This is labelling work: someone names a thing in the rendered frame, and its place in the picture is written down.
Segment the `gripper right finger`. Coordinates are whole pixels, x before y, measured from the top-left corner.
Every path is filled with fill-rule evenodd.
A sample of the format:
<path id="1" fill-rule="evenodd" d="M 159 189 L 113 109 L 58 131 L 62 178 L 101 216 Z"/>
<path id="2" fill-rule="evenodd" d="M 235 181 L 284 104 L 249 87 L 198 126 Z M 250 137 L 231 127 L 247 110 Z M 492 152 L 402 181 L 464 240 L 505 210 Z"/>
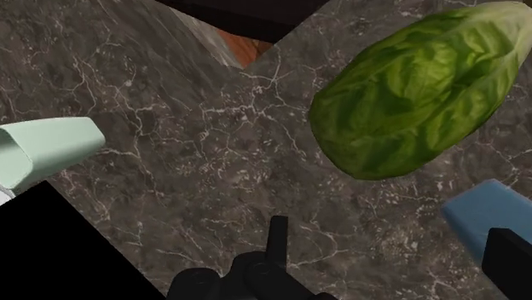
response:
<path id="1" fill-rule="evenodd" d="M 532 244 L 509 228 L 491 228 L 482 271 L 509 300 L 532 300 Z"/>

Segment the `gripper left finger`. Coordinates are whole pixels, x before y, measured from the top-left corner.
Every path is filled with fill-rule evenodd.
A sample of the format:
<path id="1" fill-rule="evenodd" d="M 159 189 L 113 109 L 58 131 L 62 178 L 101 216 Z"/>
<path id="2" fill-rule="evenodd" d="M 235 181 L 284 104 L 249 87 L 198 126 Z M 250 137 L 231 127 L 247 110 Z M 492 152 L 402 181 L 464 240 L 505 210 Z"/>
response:
<path id="1" fill-rule="evenodd" d="M 286 271 L 286 216 L 272 216 L 264 251 L 241 253 L 221 277 L 210 268 L 188 268 L 177 274 L 165 300 L 338 300 L 314 294 Z"/>

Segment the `blue box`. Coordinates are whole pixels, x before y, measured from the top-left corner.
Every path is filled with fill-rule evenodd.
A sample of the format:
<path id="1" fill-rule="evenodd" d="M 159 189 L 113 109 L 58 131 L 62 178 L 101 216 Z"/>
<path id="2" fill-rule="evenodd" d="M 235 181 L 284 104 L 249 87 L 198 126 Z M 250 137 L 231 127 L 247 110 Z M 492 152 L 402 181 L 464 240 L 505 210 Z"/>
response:
<path id="1" fill-rule="evenodd" d="M 495 179 L 449 199 L 442 215 L 478 265 L 491 228 L 509 228 L 532 244 L 532 200 Z"/>

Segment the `green lettuce head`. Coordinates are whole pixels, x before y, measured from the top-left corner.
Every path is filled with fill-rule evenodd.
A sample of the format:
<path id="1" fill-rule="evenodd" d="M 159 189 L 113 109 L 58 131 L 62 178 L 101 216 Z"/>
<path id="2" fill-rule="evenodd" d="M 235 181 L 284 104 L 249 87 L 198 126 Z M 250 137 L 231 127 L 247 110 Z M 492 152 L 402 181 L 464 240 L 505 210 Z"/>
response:
<path id="1" fill-rule="evenodd" d="M 483 125 L 531 50 L 525 3 L 427 15 L 364 49 L 315 94 L 312 133 L 355 179 L 406 175 Z"/>

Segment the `pale green hollow container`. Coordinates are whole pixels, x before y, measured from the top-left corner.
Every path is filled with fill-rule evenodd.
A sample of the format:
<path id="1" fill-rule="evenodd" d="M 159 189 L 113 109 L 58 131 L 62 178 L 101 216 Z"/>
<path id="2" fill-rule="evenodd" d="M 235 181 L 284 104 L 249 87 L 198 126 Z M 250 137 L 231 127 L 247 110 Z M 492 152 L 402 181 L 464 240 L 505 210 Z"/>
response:
<path id="1" fill-rule="evenodd" d="M 23 188 L 93 155 L 105 136 L 88 117 L 0 125 L 0 205 Z"/>

